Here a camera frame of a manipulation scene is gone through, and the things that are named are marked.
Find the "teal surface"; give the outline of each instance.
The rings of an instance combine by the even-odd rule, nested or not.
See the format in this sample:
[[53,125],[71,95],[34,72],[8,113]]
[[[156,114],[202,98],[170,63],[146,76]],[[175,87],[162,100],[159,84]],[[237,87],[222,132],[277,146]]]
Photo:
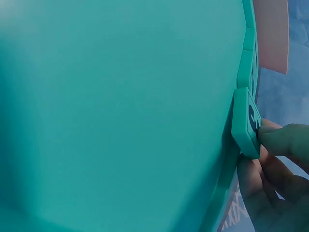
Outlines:
[[261,126],[261,116],[247,87],[234,93],[232,136],[243,154],[251,159],[260,158],[260,142],[256,133]]
[[0,11],[3,207],[71,231],[209,231],[239,154],[242,1],[15,0]]

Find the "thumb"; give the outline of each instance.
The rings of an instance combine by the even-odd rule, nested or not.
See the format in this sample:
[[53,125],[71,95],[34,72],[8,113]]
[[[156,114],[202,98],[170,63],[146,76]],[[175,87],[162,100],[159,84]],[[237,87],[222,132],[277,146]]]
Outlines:
[[309,126],[289,124],[276,129],[261,126],[258,130],[261,144],[275,156],[294,156],[309,163]]

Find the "plastic game piece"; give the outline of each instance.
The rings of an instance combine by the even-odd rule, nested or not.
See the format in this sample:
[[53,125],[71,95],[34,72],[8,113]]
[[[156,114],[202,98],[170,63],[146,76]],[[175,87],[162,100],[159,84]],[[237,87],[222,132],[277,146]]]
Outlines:
[[256,28],[255,15],[252,0],[242,0],[247,28]]
[[248,88],[234,91],[232,136],[246,157],[260,157],[260,143],[256,133],[261,126],[261,116]]
[[243,50],[253,51],[255,45],[255,29],[254,28],[247,28],[245,39],[243,41]]
[[254,51],[243,50],[241,54],[239,70],[237,75],[237,88],[247,87],[253,99],[256,95],[258,68],[256,66],[256,56]]

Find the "hand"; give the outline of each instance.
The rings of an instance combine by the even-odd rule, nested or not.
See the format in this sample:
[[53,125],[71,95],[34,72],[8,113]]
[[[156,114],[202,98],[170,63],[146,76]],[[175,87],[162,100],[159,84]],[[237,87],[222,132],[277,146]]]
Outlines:
[[286,156],[309,174],[309,126],[282,128],[263,119],[258,138],[260,159],[242,157],[237,168],[240,192],[255,231],[308,232],[309,181],[293,175],[276,156]]

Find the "teal tile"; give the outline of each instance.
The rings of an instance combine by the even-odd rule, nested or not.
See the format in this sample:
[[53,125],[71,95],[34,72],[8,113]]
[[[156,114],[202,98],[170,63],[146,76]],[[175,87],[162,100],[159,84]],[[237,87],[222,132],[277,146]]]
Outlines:
[[243,154],[251,159],[260,157],[260,143],[257,129],[261,126],[261,116],[248,88],[234,91],[232,136]]

